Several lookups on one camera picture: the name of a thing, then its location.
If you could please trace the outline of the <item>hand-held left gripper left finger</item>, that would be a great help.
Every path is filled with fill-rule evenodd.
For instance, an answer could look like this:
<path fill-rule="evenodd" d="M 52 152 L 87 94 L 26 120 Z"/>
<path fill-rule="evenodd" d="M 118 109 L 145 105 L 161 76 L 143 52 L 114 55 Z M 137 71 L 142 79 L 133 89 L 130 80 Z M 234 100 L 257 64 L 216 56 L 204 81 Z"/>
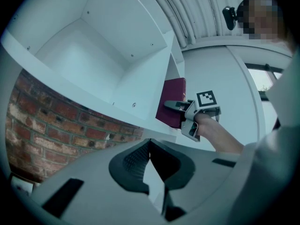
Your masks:
<path fill-rule="evenodd" d="M 149 140 L 84 155 L 43 182 L 32 199 L 56 218 L 149 218 L 143 182 Z"/>

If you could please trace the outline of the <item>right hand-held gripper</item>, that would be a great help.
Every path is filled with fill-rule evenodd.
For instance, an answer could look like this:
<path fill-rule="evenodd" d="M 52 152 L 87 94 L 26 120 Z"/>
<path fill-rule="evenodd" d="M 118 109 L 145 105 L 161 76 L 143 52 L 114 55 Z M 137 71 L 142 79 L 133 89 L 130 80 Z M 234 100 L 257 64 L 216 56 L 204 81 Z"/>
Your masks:
<path fill-rule="evenodd" d="M 167 100 L 164 102 L 164 106 L 171 110 L 183 110 L 185 112 L 185 121 L 181 123 L 181 133 L 195 142 L 200 141 L 200 136 L 197 134 L 199 126 L 195 120 L 197 114 L 206 114 L 219 122 L 220 106 L 217 104 L 212 90 L 197 93 L 196 100 L 188 100 L 187 102 Z"/>

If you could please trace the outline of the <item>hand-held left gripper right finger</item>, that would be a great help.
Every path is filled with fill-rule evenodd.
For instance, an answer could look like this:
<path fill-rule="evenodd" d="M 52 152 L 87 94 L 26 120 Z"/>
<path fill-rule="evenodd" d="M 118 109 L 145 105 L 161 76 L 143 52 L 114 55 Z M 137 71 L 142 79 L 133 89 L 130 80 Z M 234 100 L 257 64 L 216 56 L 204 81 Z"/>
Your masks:
<path fill-rule="evenodd" d="M 150 159 L 165 185 L 162 215 L 173 221 L 204 203 L 222 185 L 239 156 L 150 140 Z"/>

